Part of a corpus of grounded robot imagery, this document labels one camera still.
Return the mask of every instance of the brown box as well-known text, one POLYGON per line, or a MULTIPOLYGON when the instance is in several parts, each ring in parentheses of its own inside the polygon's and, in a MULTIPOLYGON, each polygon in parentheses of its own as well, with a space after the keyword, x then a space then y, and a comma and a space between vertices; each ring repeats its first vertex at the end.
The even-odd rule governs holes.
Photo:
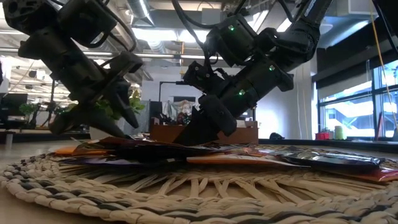
MULTIPOLYGON (((236 128, 236 131, 226 137, 222 132, 218 133, 219 144, 258 144, 259 130, 257 121, 245 121, 246 128, 236 128)), ((161 142, 173 142, 174 139, 184 130, 185 126, 153 124, 150 131, 150 138, 161 142)))

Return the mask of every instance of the computer monitor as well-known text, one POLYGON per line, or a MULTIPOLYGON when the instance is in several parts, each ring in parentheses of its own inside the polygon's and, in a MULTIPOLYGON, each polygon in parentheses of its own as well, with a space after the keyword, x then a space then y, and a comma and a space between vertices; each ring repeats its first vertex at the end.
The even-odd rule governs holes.
POLYGON ((7 116, 25 116, 25 114, 19 110, 19 107, 27 103, 27 93, 9 93, 4 96, 5 94, 6 93, 0 93, 3 113, 6 113, 7 116))

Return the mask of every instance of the red object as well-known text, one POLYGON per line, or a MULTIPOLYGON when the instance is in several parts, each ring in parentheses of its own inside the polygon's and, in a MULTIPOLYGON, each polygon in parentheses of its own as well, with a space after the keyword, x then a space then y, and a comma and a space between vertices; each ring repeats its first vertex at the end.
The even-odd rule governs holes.
POLYGON ((339 172, 335 170, 325 171, 332 172, 334 174, 345 175, 348 177, 355 177, 363 180, 371 180, 375 182, 388 182, 398 180, 398 170, 383 167, 383 165, 381 165, 380 169, 374 170, 368 174, 348 174, 347 172, 339 172))
POLYGON ((328 140, 329 139, 329 133, 316 133, 315 134, 315 140, 328 140))

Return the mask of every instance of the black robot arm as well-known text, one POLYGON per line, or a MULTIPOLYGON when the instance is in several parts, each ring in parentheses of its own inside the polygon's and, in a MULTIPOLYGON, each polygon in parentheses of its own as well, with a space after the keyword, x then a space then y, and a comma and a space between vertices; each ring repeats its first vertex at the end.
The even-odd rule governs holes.
POLYGON ((122 52, 106 62, 110 69, 105 69, 88 59, 74 43, 99 47, 111 35, 118 19, 101 0, 69 0, 59 11, 47 0, 5 0, 3 8, 9 26, 29 35, 21 42, 18 56, 42 60, 52 71, 51 78, 70 91, 71 100, 78 101, 70 112, 55 118, 50 124, 51 132, 61 134, 88 124, 123 138, 124 133, 114 121, 95 106, 100 98, 107 99, 113 110, 138 127, 129 107, 129 84, 123 76, 140 68, 140 58, 130 51, 122 52))
POLYGON ((208 63, 189 66, 184 81, 205 95, 198 100, 200 110, 193 109, 191 123, 175 142, 195 145, 214 141, 220 131, 229 136, 236 130, 235 119, 275 87, 292 90, 293 75, 287 72, 313 57, 320 24, 332 1, 302 1, 296 21, 281 33, 266 28, 257 35, 239 14, 213 25, 202 47, 208 50, 205 56, 219 54, 229 66, 244 68, 235 76, 223 74, 221 78, 208 63))

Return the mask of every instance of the round woven mat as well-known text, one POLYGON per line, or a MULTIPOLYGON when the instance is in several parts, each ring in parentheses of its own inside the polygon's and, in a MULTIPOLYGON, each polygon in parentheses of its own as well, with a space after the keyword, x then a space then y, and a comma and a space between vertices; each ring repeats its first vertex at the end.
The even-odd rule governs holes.
POLYGON ((26 202, 127 223, 398 223, 398 182, 259 166, 109 170, 59 159, 11 164, 1 186, 26 202))

